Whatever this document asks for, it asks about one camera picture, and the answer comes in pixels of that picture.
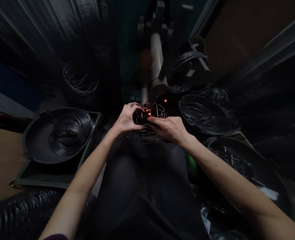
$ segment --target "metal wire frame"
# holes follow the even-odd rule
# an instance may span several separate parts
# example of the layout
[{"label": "metal wire frame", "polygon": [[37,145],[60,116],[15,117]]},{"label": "metal wire frame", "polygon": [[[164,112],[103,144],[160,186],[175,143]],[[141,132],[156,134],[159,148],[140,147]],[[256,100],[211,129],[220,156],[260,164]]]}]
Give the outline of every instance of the metal wire frame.
[{"label": "metal wire frame", "polygon": [[136,144],[157,142],[159,140],[158,134],[150,127],[151,123],[147,121],[147,118],[167,118],[167,111],[159,104],[154,104],[151,109],[144,108],[144,103],[141,103],[140,105],[145,111],[136,111],[133,114],[133,121],[135,124],[145,126],[145,129],[142,131],[129,132],[127,137],[130,141],[133,141]]}]

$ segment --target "wooden surface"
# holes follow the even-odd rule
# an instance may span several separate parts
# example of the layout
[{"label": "wooden surface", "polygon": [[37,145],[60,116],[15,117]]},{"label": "wooden surface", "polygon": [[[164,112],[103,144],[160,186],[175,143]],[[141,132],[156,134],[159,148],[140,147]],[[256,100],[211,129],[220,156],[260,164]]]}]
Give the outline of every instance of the wooden surface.
[{"label": "wooden surface", "polygon": [[8,185],[26,162],[21,138],[20,133],[0,129],[0,200],[21,191]]}]

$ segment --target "coil of wire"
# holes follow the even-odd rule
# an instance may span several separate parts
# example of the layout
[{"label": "coil of wire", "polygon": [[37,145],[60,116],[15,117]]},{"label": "coil of wire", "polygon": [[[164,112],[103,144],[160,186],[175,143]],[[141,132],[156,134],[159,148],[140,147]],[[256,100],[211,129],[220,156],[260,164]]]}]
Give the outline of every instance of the coil of wire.
[{"label": "coil of wire", "polygon": [[88,112],[71,110],[54,125],[50,146],[60,156],[72,156],[84,146],[93,128],[94,122]]}]

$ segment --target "black plastic tray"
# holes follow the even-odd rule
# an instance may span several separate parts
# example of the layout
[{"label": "black plastic tray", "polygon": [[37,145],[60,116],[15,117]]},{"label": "black plastic tray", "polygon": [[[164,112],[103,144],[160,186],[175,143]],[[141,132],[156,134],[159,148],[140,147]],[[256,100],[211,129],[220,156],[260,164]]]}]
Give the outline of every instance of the black plastic tray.
[{"label": "black plastic tray", "polygon": [[90,153],[100,143],[103,134],[100,120],[102,114],[100,112],[89,112],[90,116],[95,119],[95,129],[93,134],[84,147],[76,156],[62,163],[42,164],[33,160],[27,160],[23,169],[11,183],[12,187],[21,186],[45,186],[68,188],[76,171],[81,167]]}]

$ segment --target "wall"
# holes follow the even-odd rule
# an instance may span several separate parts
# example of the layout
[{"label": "wall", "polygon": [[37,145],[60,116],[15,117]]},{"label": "wall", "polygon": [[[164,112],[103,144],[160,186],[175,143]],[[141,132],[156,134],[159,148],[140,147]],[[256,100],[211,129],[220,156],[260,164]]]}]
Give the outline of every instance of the wall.
[{"label": "wall", "polygon": [[250,61],[295,19],[295,0],[228,0],[205,37],[217,76]]}]

